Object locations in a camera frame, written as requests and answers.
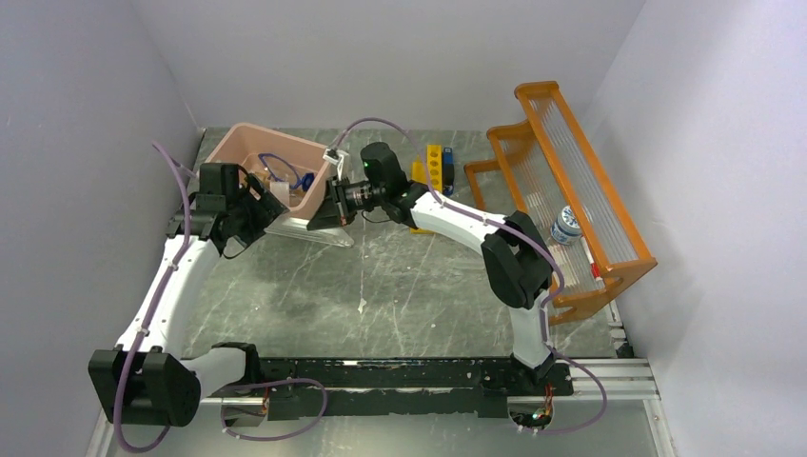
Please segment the blue base graduated cylinder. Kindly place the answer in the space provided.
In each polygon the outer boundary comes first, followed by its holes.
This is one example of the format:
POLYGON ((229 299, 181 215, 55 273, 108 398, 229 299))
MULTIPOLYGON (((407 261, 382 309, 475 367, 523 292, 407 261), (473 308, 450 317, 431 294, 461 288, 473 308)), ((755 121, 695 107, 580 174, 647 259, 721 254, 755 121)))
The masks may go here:
POLYGON ((301 187, 303 191, 308 191, 313 185, 315 174, 312 172, 306 173, 301 180, 301 187))

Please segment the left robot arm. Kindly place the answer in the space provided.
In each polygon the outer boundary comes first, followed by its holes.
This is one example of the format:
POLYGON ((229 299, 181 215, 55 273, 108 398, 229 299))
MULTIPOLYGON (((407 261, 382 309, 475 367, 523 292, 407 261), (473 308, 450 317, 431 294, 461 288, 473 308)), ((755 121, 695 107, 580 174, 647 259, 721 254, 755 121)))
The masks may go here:
POLYGON ((111 423, 184 427, 202 400, 226 387, 248 396, 264 381, 255 345, 217 343, 184 360, 190 309, 229 242, 250 247, 287 211, 259 178, 234 163, 205 163, 199 188, 169 219, 163 260, 135 318, 89 377, 111 423))

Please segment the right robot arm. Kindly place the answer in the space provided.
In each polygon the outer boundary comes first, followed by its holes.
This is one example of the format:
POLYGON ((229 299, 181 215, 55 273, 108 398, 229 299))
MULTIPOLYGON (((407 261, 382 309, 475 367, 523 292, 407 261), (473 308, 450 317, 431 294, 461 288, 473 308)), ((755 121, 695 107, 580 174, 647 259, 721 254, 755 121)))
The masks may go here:
POLYGON ((479 211, 407 178, 390 146, 375 142, 360 152, 365 179, 333 177, 323 202, 307 223, 310 231, 351 224, 361 211, 382 209, 394 223, 453 240, 482 257, 494 295, 509 309, 516 387, 535 394, 550 380, 554 356, 541 303, 549 295, 553 262, 535 224, 521 211, 509 216, 479 211))

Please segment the white plastic lid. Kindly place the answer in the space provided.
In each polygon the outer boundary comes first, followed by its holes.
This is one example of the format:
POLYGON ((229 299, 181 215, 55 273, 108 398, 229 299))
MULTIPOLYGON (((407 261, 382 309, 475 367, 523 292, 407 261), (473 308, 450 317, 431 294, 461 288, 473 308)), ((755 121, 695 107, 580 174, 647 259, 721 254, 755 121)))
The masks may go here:
POLYGON ((307 219, 282 216, 270 224, 265 232, 267 234, 285 236, 308 242, 331 245, 340 248, 350 248, 354 239, 344 228, 322 228, 309 230, 307 219))

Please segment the white paper packet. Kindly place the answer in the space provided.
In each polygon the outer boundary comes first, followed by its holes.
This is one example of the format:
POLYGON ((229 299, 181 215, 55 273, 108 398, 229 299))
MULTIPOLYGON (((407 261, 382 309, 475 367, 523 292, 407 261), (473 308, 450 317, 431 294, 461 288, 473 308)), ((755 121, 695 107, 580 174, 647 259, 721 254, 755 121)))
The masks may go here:
POLYGON ((271 181, 269 183, 271 193, 286 207, 290 206, 290 186, 285 181, 271 181))

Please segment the blue safety glasses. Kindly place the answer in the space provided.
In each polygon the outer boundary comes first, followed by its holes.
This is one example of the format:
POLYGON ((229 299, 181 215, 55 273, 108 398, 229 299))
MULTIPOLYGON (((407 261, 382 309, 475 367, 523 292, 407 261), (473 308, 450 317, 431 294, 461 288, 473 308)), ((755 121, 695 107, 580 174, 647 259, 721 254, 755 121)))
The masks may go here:
POLYGON ((286 159, 273 153, 259 153, 258 160, 268 174, 271 181, 285 181, 290 189, 299 189, 303 175, 286 159))

